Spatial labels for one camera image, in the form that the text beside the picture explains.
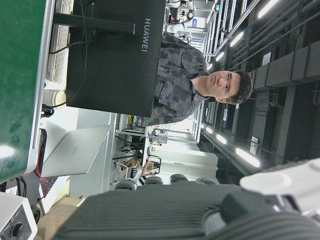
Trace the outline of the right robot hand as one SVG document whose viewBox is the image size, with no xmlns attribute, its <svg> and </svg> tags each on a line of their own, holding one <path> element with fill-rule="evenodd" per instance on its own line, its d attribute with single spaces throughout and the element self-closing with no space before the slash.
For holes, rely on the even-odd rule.
<svg viewBox="0 0 320 240">
<path fill-rule="evenodd" d="M 238 185 L 173 175 L 90 196 L 56 240 L 317 240 L 320 160 L 289 162 Z"/>
</svg>

